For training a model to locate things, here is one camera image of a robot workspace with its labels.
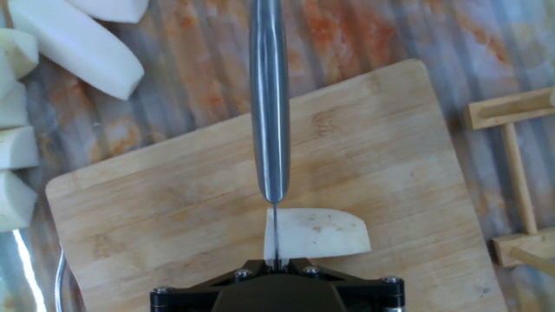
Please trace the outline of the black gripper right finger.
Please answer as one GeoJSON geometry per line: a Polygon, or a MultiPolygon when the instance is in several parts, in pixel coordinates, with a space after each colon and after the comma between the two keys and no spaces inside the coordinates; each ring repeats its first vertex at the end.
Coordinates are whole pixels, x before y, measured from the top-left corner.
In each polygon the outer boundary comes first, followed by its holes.
{"type": "Polygon", "coordinates": [[[334,291],[334,301],[347,311],[405,311],[405,281],[399,276],[363,279],[317,266],[307,258],[281,263],[281,272],[326,282],[334,291]]]}

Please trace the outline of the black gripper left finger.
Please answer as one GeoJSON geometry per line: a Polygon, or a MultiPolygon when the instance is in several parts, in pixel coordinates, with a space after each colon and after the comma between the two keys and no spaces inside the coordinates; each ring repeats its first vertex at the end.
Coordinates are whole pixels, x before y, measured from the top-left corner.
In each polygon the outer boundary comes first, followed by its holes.
{"type": "Polygon", "coordinates": [[[241,268],[190,288],[159,286],[150,291],[150,311],[211,311],[220,292],[227,287],[274,272],[264,260],[248,260],[241,268]]]}

